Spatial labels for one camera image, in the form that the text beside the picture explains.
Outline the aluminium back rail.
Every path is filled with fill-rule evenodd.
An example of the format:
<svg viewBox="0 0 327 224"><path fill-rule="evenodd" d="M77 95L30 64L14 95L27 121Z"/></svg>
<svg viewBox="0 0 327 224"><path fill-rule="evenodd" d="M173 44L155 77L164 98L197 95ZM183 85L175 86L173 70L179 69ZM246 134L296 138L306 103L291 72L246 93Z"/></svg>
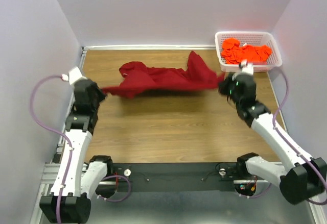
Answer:
<svg viewBox="0 0 327 224"><path fill-rule="evenodd" d="M83 46L85 51L105 51L105 50L202 50L216 49L215 45L175 45L175 44L130 44L130 45L98 45Z"/></svg>

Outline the white plastic laundry basket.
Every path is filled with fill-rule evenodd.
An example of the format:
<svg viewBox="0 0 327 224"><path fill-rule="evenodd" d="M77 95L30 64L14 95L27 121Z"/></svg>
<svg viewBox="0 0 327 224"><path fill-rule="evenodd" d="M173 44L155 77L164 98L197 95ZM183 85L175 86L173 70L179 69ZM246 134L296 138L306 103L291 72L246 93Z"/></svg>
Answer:
<svg viewBox="0 0 327 224"><path fill-rule="evenodd" d="M229 38L239 40L241 46L247 44L253 46L266 45L272 49L272 54L270 55L265 64L253 64L255 72L266 72L274 67L279 67L282 65L280 51L278 49L275 39L270 33L258 31L220 31L215 34L215 45L222 71L236 72L239 70L239 64L227 64L224 58L221 56L222 43L224 42L224 40Z"/></svg>

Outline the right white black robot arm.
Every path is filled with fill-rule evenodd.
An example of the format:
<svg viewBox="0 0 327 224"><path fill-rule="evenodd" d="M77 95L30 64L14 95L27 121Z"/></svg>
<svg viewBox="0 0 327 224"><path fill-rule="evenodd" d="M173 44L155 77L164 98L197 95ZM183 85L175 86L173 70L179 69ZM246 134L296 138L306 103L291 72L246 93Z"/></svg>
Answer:
<svg viewBox="0 0 327 224"><path fill-rule="evenodd" d="M293 205L326 191L326 162L303 150L257 100L253 75L230 73L218 91L232 100L239 118L266 141L281 161L276 165L255 153L240 156L237 167L243 177L256 175L268 181Z"/></svg>

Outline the orange t-shirt in basket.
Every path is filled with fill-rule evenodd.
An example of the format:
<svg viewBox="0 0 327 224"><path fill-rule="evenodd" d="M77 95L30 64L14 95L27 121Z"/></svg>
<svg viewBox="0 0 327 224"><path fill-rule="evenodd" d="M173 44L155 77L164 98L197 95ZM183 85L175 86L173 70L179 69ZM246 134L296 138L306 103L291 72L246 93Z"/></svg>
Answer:
<svg viewBox="0 0 327 224"><path fill-rule="evenodd" d="M253 46L243 45L234 38L224 40L222 43L221 56L227 64L240 64L247 61L253 64L265 64L272 54L272 49L266 45Z"/></svg>

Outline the aluminium left side rail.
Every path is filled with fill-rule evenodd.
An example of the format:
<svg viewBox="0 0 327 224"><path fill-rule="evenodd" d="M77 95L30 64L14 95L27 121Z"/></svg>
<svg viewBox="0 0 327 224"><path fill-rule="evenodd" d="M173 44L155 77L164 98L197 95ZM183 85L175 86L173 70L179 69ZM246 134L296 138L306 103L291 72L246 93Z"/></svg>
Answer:
<svg viewBox="0 0 327 224"><path fill-rule="evenodd" d="M84 47L81 47L81 54L78 58L77 63L73 66L73 67L78 67L80 69L83 69L84 63L85 63L85 58L86 58L86 53L87 51L84 49ZM69 115L71 108L73 107L73 103L74 103L74 93L73 93L73 89L70 88L69 90L69 103L67 106L67 110L66 110L66 114L64 116L64 121L63 121L63 127L62 127L62 133L64 133L65 131L65 122L66 122L66 118ZM55 163L55 164L59 164L61 162L61 157L62 157L62 152L63 152L63 148L64 148L64 143L65 143L65 139L60 135L59 136L59 140L54 152L54 156L51 160L51 163Z"/></svg>

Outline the aluminium right side rail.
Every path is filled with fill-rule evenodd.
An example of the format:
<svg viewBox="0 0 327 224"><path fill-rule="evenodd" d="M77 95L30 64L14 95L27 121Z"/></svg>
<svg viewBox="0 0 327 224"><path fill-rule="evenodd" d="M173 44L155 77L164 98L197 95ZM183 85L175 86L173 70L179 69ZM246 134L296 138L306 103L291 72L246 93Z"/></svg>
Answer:
<svg viewBox="0 0 327 224"><path fill-rule="evenodd" d="M283 104L280 111L283 125L293 140L298 142L299 137L296 131L296 124L292 117L294 109L290 99L290 86L286 75L280 68L274 68L268 72L268 76L278 103L277 106L279 107Z"/></svg>

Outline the dark red t-shirt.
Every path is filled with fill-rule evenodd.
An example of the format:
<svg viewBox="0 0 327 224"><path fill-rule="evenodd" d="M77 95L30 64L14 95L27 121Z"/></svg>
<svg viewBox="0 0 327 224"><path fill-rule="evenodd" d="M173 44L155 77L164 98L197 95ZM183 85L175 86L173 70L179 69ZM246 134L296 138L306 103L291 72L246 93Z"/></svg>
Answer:
<svg viewBox="0 0 327 224"><path fill-rule="evenodd" d="M204 60L191 51L187 69L147 67L144 63L132 61L123 64L119 72L124 80L118 86L102 88L112 95L133 98L148 90L202 91L217 89L220 74L211 70Z"/></svg>

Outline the aluminium rail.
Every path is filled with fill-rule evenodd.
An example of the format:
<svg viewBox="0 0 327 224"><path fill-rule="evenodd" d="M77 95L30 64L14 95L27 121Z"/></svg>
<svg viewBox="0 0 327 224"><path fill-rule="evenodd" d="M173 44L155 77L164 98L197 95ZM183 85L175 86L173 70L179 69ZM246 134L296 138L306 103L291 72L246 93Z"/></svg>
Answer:
<svg viewBox="0 0 327 224"><path fill-rule="evenodd" d="M195 166L191 166L191 164L196 164L196 163L178 163L175 164L177 166L181 166L182 173L186 173L186 167L190 166L191 169L192 167L195 169ZM208 163L200 163L197 164L198 166L205 166L205 164ZM157 177L163 177L163 175L173 175L172 170L169 171L170 168L172 167L177 167L177 166L168 166L168 165L173 165L173 163L167 163L167 164L156 164L156 163L150 163L150 164L134 164L134 166L124 166L123 173L118 173L122 174L125 177L130 177L130 176L136 176L136 169L129 169L131 167L137 167L137 166L149 166L150 169L154 169L154 175ZM168 166L168 173L159 173L159 167L160 166ZM64 174L64 170L62 172L60 171L61 164L59 163L50 163L46 164L43 170L42 178L41 178L41 183L42 184L54 184L56 180L61 182L61 176ZM224 181L238 181L242 180L245 181L245 179L249 179L252 176L257 176L261 179L264 179L274 185L278 185L279 182L281 181L280 178L282 176L286 176L289 172L293 171L298 171L298 172L306 172L306 169L304 168L304 164L300 165L296 163L293 165L291 168L286 168L284 167L281 163L273 163L273 162L268 162L264 160L263 158L256 156L248 159L246 162L222 162L222 163L217 163L217 166L215 166L215 169L209 171L207 170L206 176L203 176L203 181L205 181L208 176L211 175L220 175L220 178ZM85 164L82 166L81 169L77 170L77 179L82 179L84 175L91 171L91 163Z"/></svg>
<svg viewBox="0 0 327 224"><path fill-rule="evenodd" d="M85 51L105 51L105 50L202 50L216 49L215 45L175 45L175 44L130 44L130 45L98 45L83 46Z"/></svg>
<svg viewBox="0 0 327 224"><path fill-rule="evenodd" d="M73 67L78 67L80 69L83 69L84 63L85 63L85 58L86 58L86 53L87 51L84 49L84 47L81 47L81 54L78 58L77 63L73 66ZM64 116L64 121L63 121L63 127L62 127L62 133L64 133L65 131L65 122L66 122L66 118L69 115L71 108L73 107L73 103L74 103L74 93L73 93L73 89L70 88L69 90L69 103L67 106L67 110L66 110L66 114ZM64 148L64 143L65 143L65 139L60 135L59 136L59 140L54 152L54 156L51 160L51 163L55 163L55 164L59 164L61 162L61 157L62 157L62 152L63 152L63 148Z"/></svg>
<svg viewBox="0 0 327 224"><path fill-rule="evenodd" d="M277 106L279 107L283 104L280 111L283 125L293 140L298 142L299 137L296 131L296 124L292 117L294 109L290 99L290 86L286 75L280 68L274 68L268 72L268 76L278 103Z"/></svg>

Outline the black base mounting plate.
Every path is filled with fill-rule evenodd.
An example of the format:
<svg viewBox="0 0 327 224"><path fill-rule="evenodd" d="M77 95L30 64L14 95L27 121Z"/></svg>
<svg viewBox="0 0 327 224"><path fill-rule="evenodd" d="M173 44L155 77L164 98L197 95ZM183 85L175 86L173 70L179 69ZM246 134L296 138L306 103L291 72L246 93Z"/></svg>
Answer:
<svg viewBox="0 0 327 224"><path fill-rule="evenodd" d="M234 162L206 163L113 163L113 179L96 189L105 197L115 192L228 191L250 197L259 194L260 178L241 176Z"/></svg>

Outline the aluminium front rail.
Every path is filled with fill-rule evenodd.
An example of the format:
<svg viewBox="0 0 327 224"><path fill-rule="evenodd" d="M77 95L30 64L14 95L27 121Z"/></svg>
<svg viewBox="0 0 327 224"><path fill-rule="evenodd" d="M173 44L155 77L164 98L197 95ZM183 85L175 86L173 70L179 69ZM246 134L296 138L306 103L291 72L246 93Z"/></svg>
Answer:
<svg viewBox="0 0 327 224"><path fill-rule="evenodd" d="M175 164L177 166L181 166L182 173L186 173L186 167L190 166L191 169L192 167L195 169L195 166L191 166L191 164L196 164L196 163L178 163ZM205 164L208 163L200 163L197 164L198 166L205 166ZM167 163L167 164L156 164L156 163L150 163L150 164L134 164L134 166L124 166L123 173L118 173L122 174L125 177L130 177L130 176L136 176L136 169L129 169L131 167L137 167L137 166L149 166L150 169L154 169L154 175L157 177L163 177L163 175L173 175L172 170L169 171L170 168L172 167L177 167L177 166L168 166L168 165L173 165L173 163ZM168 166L168 173L159 173L159 167L160 166ZM42 178L41 178L41 183L42 184L54 184L56 180L61 182L61 176L64 174L64 170L62 172L60 171L61 164L59 163L50 163L46 164L43 170ZM220 175L220 178L224 181L238 181L242 180L245 181L245 179L249 179L252 176L257 176L261 179L264 179L274 185L278 185L279 182L281 181L280 178L282 176L286 176L289 172L293 171L298 171L298 172L306 172L306 169L304 168L304 164L300 165L296 163L293 165L291 168L286 168L284 167L281 163L273 163L273 162L268 162L264 160L263 158L256 156L248 159L246 162L222 162L222 163L217 163L217 166L215 166L215 169L209 171L207 170L206 176L203 176L203 181L205 181L208 176L211 175ZM91 163L85 164L82 166L81 169L77 170L77 179L82 179L84 175L91 171Z"/></svg>

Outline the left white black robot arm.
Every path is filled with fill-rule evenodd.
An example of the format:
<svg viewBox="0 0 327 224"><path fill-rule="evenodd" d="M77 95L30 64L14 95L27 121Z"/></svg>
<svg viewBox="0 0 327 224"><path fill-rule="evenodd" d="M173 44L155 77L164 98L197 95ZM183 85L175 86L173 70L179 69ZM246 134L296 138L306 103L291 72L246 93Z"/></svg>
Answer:
<svg viewBox="0 0 327 224"><path fill-rule="evenodd" d="M98 109L106 94L90 79L74 82L73 107L65 121L65 146L58 174L39 206L50 223L86 223L91 196L112 164L110 156L97 156L82 172L86 151L98 122Z"/></svg>

